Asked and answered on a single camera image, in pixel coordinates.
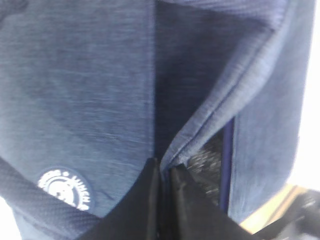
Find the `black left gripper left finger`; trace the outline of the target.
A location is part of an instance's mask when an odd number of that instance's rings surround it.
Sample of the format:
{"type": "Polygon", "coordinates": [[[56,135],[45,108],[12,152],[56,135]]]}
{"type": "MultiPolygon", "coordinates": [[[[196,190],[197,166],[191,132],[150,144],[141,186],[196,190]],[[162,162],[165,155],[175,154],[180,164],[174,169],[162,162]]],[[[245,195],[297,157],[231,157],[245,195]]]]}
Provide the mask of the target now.
{"type": "Polygon", "coordinates": [[[158,238],[159,164],[149,158],[132,188],[81,240],[156,240],[158,238]]]}

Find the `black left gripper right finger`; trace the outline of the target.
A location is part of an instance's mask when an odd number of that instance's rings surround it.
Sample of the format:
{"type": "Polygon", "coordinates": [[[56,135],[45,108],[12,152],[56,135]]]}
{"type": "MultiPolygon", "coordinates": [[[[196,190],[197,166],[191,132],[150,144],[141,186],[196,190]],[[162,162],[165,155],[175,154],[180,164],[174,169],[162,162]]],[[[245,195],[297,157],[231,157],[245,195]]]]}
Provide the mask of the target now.
{"type": "Polygon", "coordinates": [[[214,205],[184,166],[170,170],[175,240],[256,240],[214,205]]]}

